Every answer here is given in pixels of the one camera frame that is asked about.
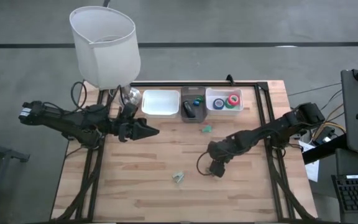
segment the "wooden tabletop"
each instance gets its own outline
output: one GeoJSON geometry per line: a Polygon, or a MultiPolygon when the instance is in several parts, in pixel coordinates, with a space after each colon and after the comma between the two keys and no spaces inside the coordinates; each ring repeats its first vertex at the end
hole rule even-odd
{"type": "MultiPolygon", "coordinates": [[[[284,82],[267,82],[274,114],[278,118],[290,110],[284,82]]],[[[95,104],[98,90],[90,85],[87,87],[86,105],[95,104]]],[[[108,135],[94,222],[275,221],[277,217],[263,141],[226,164],[223,178],[205,177],[196,170],[196,160],[206,151],[210,141],[220,141],[236,131],[260,126],[255,90],[251,87],[236,88],[241,88],[244,99],[244,110],[238,116],[209,115],[201,124],[183,123],[180,116],[173,119],[149,118],[147,124],[160,130],[157,136],[121,143],[117,137],[108,135]],[[207,124],[213,127],[212,132],[202,133],[207,124]],[[172,180],[172,174],[178,171],[185,173],[180,184],[172,180]]],[[[180,87],[138,89],[143,92],[146,89],[180,90],[180,87]]],[[[111,117],[115,117],[118,107],[116,101],[111,108],[111,117]]],[[[137,117],[143,116],[139,110],[137,117]]],[[[67,153],[78,147],[77,142],[71,142],[67,153]]],[[[86,149],[82,149],[66,159],[52,218],[62,214],[78,193],[85,158],[86,149]]],[[[316,217],[300,150],[288,147],[284,161],[292,192],[316,217]]],[[[211,158],[205,155],[200,161],[200,169],[205,170],[210,163],[211,158]]],[[[280,195],[286,214],[282,192],[280,195]]]]}

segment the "concrete floor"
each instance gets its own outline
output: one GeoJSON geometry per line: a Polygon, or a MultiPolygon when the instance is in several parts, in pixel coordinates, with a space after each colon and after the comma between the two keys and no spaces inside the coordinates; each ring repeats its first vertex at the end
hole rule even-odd
{"type": "MultiPolygon", "coordinates": [[[[0,0],[0,44],[72,43],[69,13],[103,0],[0,0]]],[[[353,0],[112,0],[137,24],[139,42],[358,42],[353,0]]],[[[358,68],[358,47],[141,49],[138,80],[284,80],[288,94],[340,82],[342,69],[358,68]]],[[[0,49],[0,145],[30,153],[12,161],[0,193],[0,223],[49,218],[67,141],[45,127],[21,125],[25,101],[73,108],[70,87],[81,80],[74,49],[0,49]]],[[[290,96],[296,106],[323,106],[340,85],[290,96]]],[[[327,115],[341,104],[333,101],[327,115]]],[[[336,120],[344,125],[343,117],[336,120]]],[[[321,169],[335,173],[334,158],[321,169]]],[[[338,220],[328,175],[311,183],[319,216],[338,220]]]]}

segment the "lamp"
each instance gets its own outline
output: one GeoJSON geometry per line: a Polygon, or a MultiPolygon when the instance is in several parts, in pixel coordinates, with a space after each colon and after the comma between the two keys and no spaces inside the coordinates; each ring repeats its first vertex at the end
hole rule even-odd
{"type": "Polygon", "coordinates": [[[121,103],[138,105],[140,92],[130,86],[140,71],[132,19],[114,9],[86,6],[70,14],[70,24],[83,78],[100,90],[120,85],[124,100],[121,103]]]}

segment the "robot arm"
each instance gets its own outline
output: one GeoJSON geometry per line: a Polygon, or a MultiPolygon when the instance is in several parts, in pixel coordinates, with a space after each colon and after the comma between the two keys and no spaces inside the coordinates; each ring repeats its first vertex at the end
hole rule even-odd
{"type": "Polygon", "coordinates": [[[248,152],[259,140],[270,136],[273,147],[282,147],[289,142],[290,136],[303,129],[313,129],[324,122],[324,116],[314,103],[305,103],[281,118],[271,121],[254,130],[238,131],[219,142],[211,141],[207,152],[213,159],[209,171],[222,177],[224,164],[230,162],[234,156],[248,152]]]}
{"type": "Polygon", "coordinates": [[[45,125],[67,138],[76,138],[84,147],[94,149],[105,134],[118,136],[120,142],[126,138],[137,140],[154,136],[158,129],[147,125],[145,118],[134,118],[137,107],[127,103],[119,109],[116,118],[108,117],[109,111],[103,105],[87,106],[77,112],[70,112],[47,106],[41,101],[24,103],[19,119],[27,125],[45,125]]]}

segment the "keyboard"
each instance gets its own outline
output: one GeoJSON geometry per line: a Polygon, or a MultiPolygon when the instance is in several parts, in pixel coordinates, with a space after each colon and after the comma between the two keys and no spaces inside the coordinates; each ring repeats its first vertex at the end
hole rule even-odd
{"type": "Polygon", "coordinates": [[[339,206],[344,213],[358,212],[358,175],[332,175],[339,206]]]}

